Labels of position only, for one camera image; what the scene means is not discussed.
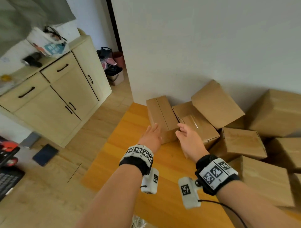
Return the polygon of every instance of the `small yellow object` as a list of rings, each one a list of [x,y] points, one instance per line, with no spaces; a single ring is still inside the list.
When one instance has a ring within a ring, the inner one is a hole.
[[[10,82],[11,81],[11,77],[7,74],[4,74],[0,77],[1,81],[3,82]]]

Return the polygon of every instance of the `wooden floor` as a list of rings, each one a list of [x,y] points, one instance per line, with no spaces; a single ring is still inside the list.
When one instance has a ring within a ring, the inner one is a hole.
[[[0,228],[73,227],[95,192],[79,181],[133,102],[127,75],[65,149],[45,167],[31,158],[48,142],[17,156],[25,177],[0,202]]]

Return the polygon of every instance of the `white sneaker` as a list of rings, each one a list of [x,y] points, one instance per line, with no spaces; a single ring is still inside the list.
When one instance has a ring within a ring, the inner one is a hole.
[[[137,215],[133,216],[132,223],[132,228],[144,228],[146,226],[146,221]]]

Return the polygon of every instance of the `left hand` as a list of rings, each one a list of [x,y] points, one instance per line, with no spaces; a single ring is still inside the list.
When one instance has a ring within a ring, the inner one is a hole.
[[[162,137],[160,136],[161,127],[155,123],[153,127],[148,126],[146,132],[141,136],[137,144],[146,146],[153,154],[155,154],[162,143]]]

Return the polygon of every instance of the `gray curtain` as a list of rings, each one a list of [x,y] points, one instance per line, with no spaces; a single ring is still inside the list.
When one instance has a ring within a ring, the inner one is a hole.
[[[0,56],[26,39],[33,27],[75,19],[66,0],[0,0]]]

